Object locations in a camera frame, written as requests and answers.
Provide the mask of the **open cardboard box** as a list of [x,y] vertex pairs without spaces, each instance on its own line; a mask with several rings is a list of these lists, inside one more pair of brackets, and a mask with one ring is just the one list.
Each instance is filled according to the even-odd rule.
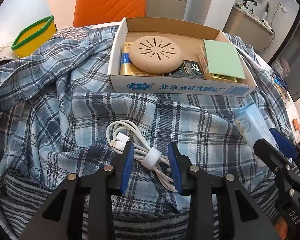
[[256,88],[243,57],[222,31],[170,18],[124,18],[108,77],[120,93],[245,97]]

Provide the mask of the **light green notepad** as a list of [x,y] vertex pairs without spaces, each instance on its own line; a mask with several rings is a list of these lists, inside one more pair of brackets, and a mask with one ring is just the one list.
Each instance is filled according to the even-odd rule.
[[245,79],[239,54],[232,43],[204,40],[204,73]]

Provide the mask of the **beige bathroom vanity cabinet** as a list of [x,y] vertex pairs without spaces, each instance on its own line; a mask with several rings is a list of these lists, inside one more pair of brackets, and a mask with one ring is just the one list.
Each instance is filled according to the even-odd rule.
[[236,6],[232,7],[223,31],[239,36],[256,51],[264,50],[274,37],[268,27]]

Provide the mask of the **orange chair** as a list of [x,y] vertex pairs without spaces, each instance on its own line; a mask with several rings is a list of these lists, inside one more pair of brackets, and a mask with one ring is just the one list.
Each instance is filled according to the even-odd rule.
[[146,0],[76,0],[73,26],[118,22],[145,14]]

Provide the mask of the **small orange box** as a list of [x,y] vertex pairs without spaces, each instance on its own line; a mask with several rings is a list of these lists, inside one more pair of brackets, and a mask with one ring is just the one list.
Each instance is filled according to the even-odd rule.
[[299,125],[299,122],[298,122],[297,119],[293,119],[293,126],[294,126],[294,128],[295,128],[296,131],[299,130],[300,125]]

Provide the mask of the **white hair dryer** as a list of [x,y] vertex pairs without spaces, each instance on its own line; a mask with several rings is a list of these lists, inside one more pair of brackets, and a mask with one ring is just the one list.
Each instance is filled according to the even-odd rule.
[[270,24],[265,19],[261,19],[261,23],[263,23],[267,28],[271,29]]

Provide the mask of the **gold blue pack on table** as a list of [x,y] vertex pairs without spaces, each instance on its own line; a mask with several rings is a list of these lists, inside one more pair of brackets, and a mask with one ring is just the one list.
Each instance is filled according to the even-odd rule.
[[277,88],[277,90],[278,90],[282,100],[284,101],[284,103],[289,103],[290,99],[289,99],[289,96],[288,96],[287,91],[285,90],[285,88],[281,87],[277,83],[275,84],[275,87]]

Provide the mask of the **round beige air freshener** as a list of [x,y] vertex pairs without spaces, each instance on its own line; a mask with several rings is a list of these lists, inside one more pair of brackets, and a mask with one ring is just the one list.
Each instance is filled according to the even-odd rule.
[[172,72],[184,59],[181,48],[175,42],[153,35],[143,36],[132,42],[129,57],[137,68],[152,74]]

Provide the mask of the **blue plaid shirt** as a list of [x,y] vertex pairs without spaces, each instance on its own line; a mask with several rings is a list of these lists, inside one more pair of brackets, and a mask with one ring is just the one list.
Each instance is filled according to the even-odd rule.
[[245,98],[192,94],[115,93],[107,77],[117,28],[84,28],[85,37],[54,37],[32,56],[0,67],[0,225],[12,238],[70,173],[85,176],[111,162],[108,125],[134,122],[151,146],[170,142],[210,174],[232,173],[275,221],[274,174],[258,168],[235,123],[238,108],[255,103],[267,126],[294,139],[271,70],[239,37],[256,89]]

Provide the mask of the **beige cloth pile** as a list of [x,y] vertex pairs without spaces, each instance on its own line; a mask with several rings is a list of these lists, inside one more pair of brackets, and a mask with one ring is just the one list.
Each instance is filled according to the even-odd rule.
[[12,50],[12,42],[0,45],[0,61],[19,59],[17,54]]

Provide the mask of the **grey striped towel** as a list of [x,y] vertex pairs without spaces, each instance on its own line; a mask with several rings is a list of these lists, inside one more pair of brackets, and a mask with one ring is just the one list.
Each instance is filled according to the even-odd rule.
[[[18,239],[52,191],[75,172],[70,167],[0,171],[0,225],[11,239]],[[190,198],[164,189],[153,172],[134,167],[127,191],[112,204],[117,239],[185,239]]]

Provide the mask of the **light blue tissue pack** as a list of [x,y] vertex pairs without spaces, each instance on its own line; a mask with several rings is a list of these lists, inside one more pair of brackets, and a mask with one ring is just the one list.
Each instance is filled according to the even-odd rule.
[[234,122],[252,152],[254,152],[255,142],[259,139],[265,139],[277,150],[279,149],[275,138],[272,136],[256,104],[251,103],[239,107]]

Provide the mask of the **black cigarette pack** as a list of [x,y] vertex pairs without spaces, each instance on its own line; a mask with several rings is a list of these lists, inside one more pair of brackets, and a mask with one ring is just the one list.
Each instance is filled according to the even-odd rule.
[[178,69],[170,72],[169,77],[184,77],[189,79],[203,79],[201,67],[196,61],[184,60]]

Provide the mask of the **dark blue box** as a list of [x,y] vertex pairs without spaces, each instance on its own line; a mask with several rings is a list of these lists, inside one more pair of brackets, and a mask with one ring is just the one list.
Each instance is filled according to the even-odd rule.
[[288,86],[287,86],[285,80],[282,79],[281,76],[279,76],[279,75],[277,75],[277,74],[274,73],[274,74],[273,74],[273,79],[274,79],[274,82],[275,82],[277,85],[281,86],[281,87],[284,88],[286,91],[288,91]]

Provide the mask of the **yellow bin green rim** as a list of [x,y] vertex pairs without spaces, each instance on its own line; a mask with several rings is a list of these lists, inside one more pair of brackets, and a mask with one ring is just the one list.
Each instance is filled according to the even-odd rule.
[[13,41],[11,49],[19,58],[31,55],[56,33],[54,20],[51,15],[23,29]]

